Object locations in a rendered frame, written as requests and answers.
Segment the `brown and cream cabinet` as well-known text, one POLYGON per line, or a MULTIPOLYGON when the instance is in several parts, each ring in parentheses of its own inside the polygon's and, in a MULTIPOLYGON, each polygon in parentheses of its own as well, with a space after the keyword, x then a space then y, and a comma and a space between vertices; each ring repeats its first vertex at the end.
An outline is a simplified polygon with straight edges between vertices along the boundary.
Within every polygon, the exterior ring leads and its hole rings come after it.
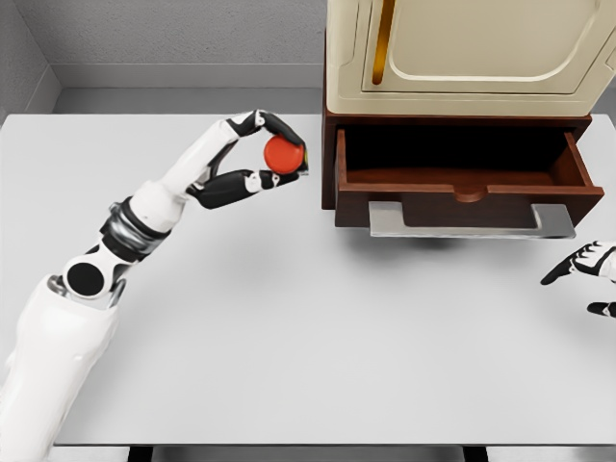
POLYGON ((327 0, 341 116, 584 116, 616 76, 616 0, 327 0))

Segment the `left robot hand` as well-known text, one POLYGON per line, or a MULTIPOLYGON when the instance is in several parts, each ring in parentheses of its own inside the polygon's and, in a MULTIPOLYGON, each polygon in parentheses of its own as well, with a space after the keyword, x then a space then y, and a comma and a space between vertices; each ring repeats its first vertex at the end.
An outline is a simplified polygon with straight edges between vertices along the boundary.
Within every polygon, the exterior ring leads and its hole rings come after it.
POLYGON ((182 154, 161 183, 168 192, 192 196, 202 207, 213 210, 292 183, 308 171, 305 141, 278 115, 254 110, 213 124, 182 154), (242 168, 220 174, 218 168, 235 144, 262 129, 300 150, 297 167, 242 168))

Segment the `red round button switch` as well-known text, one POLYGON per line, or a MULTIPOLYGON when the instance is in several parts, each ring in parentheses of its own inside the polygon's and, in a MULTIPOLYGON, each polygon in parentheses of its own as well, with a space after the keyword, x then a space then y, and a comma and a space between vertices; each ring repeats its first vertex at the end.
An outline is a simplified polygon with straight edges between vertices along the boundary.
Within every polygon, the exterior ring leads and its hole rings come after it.
POLYGON ((266 142, 264 160, 275 173, 291 174, 308 171, 305 147, 293 144, 281 135, 273 136, 266 142))

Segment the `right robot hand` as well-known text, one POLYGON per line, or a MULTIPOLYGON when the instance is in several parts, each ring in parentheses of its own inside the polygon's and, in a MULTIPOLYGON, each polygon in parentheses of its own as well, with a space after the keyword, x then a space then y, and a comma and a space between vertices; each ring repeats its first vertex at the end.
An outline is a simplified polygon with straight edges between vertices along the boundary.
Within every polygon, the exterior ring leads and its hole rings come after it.
POLYGON ((572 273, 603 277, 616 284, 616 241, 585 244, 555 265, 540 281, 547 286, 572 273))

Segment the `brown wooden drawer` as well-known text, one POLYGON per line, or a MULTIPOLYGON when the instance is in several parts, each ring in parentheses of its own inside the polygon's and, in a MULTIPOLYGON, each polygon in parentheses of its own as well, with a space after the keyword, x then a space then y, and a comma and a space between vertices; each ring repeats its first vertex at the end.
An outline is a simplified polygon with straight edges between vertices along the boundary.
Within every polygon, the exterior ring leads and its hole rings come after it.
POLYGON ((338 132, 335 223, 398 202, 411 227, 530 228, 535 204, 579 224, 603 198, 573 133, 556 127, 348 126, 338 132))

